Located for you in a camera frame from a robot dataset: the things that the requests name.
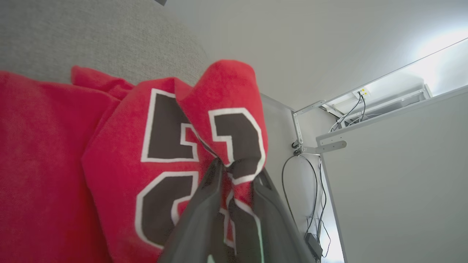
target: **electrical outlet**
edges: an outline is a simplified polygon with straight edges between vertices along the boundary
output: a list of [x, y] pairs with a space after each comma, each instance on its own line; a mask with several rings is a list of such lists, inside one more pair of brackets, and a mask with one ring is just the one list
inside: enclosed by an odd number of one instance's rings
[[352, 92], [352, 93], [354, 94], [354, 96], [355, 96], [357, 99], [359, 99], [359, 93], [358, 93], [358, 92], [361, 92], [361, 95], [362, 95], [363, 97], [365, 97], [365, 96], [370, 96], [370, 95], [371, 95], [371, 94], [369, 93], [369, 90], [368, 90], [366, 87], [362, 87], [362, 88], [360, 88], [360, 89], [355, 90], [355, 91]]

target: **gray fabric surface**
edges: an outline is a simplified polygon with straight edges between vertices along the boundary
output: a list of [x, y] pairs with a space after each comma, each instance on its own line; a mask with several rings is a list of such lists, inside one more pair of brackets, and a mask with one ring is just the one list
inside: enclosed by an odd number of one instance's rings
[[1, 0], [0, 70], [69, 83], [73, 65], [137, 84], [176, 76], [193, 85], [207, 58], [154, 0]]

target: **white ceiling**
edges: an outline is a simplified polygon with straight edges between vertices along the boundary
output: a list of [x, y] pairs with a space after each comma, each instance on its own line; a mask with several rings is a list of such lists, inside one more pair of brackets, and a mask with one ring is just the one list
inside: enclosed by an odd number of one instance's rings
[[468, 0], [169, 0], [209, 59], [253, 66], [294, 109], [329, 100], [468, 37]]
[[[365, 85], [370, 94], [365, 97], [367, 106], [422, 89], [424, 84], [433, 96], [468, 85], [468, 39]], [[347, 93], [327, 104], [347, 113], [357, 101], [353, 94]], [[355, 110], [363, 107], [361, 103]]]

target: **red towel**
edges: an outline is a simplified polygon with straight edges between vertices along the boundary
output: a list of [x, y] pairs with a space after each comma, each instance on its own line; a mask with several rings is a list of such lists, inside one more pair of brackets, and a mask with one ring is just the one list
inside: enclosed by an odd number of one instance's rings
[[80, 67], [72, 83], [0, 72], [0, 262], [155, 262], [214, 156], [226, 253], [260, 238], [233, 216], [255, 224], [268, 149], [250, 66], [219, 61], [193, 88]]

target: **red fabric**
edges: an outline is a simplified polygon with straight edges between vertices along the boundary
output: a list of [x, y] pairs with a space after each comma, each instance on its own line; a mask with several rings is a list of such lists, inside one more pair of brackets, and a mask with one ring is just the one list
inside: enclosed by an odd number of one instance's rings
[[117, 104], [0, 72], [0, 262], [110, 262], [80, 159]]
[[[0, 157], [0, 262], [107, 262], [107, 249], [114, 262], [155, 262], [161, 248], [136, 231], [137, 196], [165, 172], [196, 171], [199, 183], [214, 156], [197, 136], [231, 164], [227, 143], [213, 141], [211, 110], [245, 109], [261, 129], [262, 157], [255, 151], [234, 153], [234, 178], [251, 174], [252, 169], [244, 172], [251, 163], [263, 167], [268, 140], [255, 74], [246, 64], [217, 62], [194, 88], [177, 78], [133, 86], [79, 67], [72, 69], [72, 82], [0, 74], [6, 153]], [[197, 145], [198, 161], [144, 160], [155, 89], [174, 94], [195, 128], [197, 134], [182, 126], [184, 140]], [[245, 161], [238, 163], [239, 158]], [[234, 198], [251, 205], [251, 180], [225, 180], [224, 198], [232, 190]], [[225, 201], [221, 206], [227, 209]], [[179, 216], [187, 202], [177, 206]]]

